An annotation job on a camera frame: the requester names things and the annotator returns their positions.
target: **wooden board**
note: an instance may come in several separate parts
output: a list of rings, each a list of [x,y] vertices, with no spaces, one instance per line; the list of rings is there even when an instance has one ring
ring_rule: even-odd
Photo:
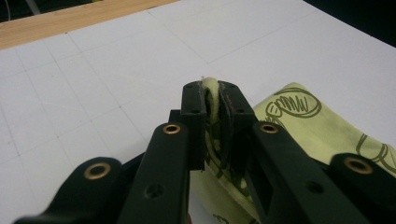
[[[0,23],[0,49],[109,21],[177,0],[103,0],[33,17]]]

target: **white table surface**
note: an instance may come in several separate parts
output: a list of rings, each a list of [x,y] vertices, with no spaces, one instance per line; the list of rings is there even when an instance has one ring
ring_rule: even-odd
[[[126,162],[216,77],[251,105],[290,82],[396,146],[396,49],[301,0],[180,1],[0,50],[0,223],[41,212],[80,163]],[[215,223],[191,197],[194,224]]]

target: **screw hole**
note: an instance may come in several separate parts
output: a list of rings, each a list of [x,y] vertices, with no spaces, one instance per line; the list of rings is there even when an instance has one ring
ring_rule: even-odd
[[[152,184],[146,188],[145,196],[147,199],[158,199],[163,196],[165,190],[161,184]]]
[[[312,193],[321,194],[324,192],[324,188],[320,184],[314,181],[305,182],[305,186]]]
[[[262,130],[262,132],[264,133],[277,133],[278,129],[276,126],[272,125],[272,124],[263,124],[260,129]]]

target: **yellow fabric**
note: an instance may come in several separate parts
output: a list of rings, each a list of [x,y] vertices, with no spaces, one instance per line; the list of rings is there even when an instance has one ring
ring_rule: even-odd
[[[219,83],[203,80],[210,117],[206,123],[205,170],[191,172],[191,189],[206,210],[229,224],[254,224],[259,217],[243,174],[219,169]],[[298,83],[290,83],[254,107],[259,120],[283,126],[312,158],[329,163],[332,155],[360,154],[396,176],[396,151],[362,133]]]

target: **dark floor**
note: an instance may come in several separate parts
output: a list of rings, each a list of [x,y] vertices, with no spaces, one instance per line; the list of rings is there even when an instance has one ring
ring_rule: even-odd
[[[7,0],[12,20],[33,16],[25,0]],[[41,13],[91,3],[92,0],[35,0]],[[6,0],[0,0],[0,22],[8,21]]]
[[[305,0],[305,2],[396,48],[395,0]]]

